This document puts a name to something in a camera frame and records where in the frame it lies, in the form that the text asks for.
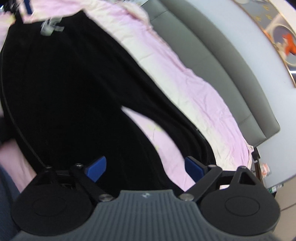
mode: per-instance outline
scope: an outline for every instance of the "gray headboard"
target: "gray headboard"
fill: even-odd
[[[143,8],[184,65],[219,92],[249,144],[280,130],[252,70],[207,17],[186,0],[149,0]]]

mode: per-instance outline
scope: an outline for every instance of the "black cable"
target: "black cable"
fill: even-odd
[[[292,204],[292,205],[290,205],[290,206],[288,206],[288,207],[285,207],[285,208],[283,208],[282,210],[281,210],[281,212],[282,211],[285,211],[285,210],[287,210],[287,209],[289,209],[290,207],[293,207],[293,206],[295,206],[296,205],[296,203],[294,203],[294,204]]]

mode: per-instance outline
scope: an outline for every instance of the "black garment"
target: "black garment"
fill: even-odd
[[[287,2],[296,10],[296,0],[287,0]]]
[[[41,22],[14,24],[1,52],[1,102],[18,144],[36,171],[68,169],[106,156],[99,185],[121,189],[180,189],[126,106],[158,123],[182,155],[214,164],[211,147],[133,58],[81,11],[40,34]]]

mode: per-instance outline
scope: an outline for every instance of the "gold frame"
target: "gold frame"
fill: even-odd
[[[257,26],[262,30],[262,32],[264,33],[264,35],[267,37],[267,32],[265,31],[265,29],[263,29],[259,23],[257,21],[255,21],[255,19],[252,17],[252,15],[250,15],[238,2],[236,2],[235,0],[233,0],[233,2],[235,2],[236,5],[238,5],[256,24]],[[270,1],[268,0],[268,2],[274,6],[274,8],[278,11],[278,13],[282,16],[282,18],[287,22],[288,26],[290,27],[290,30],[291,32],[294,34],[294,36],[296,36],[294,30],[292,29],[291,25],[289,24],[289,22],[287,21],[287,19],[284,17],[284,15],[278,10],[278,8]],[[270,38],[268,38],[269,42],[273,45],[273,47],[275,48],[276,52],[278,53],[279,57],[281,58],[281,60],[283,61],[285,67],[287,68],[289,74],[290,74],[290,77],[294,83],[294,86],[296,87],[296,80],[294,79],[293,75],[291,74],[290,72],[290,69],[286,63],[286,61],[282,58],[282,56],[280,55],[280,53],[278,52],[276,46],[274,45],[274,43],[272,42],[272,40]]]

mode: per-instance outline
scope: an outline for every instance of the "pink fabric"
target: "pink fabric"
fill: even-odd
[[[20,192],[36,176],[15,140],[10,140],[1,146],[0,164],[11,176]]]
[[[186,69],[177,55],[152,30],[147,14],[131,4],[115,5],[100,0],[31,0],[35,22],[53,16],[72,15],[84,9],[90,18],[109,32],[134,57],[167,97],[196,125],[212,146],[217,164],[226,170],[250,164],[251,147],[245,142],[228,107],[204,80]],[[0,44],[3,45],[13,18],[0,16]],[[185,172],[184,159],[175,143],[152,120],[123,108],[143,130],[158,151],[168,177],[183,190],[194,182]],[[32,168],[15,141],[0,149],[0,164],[20,191],[34,177]]]

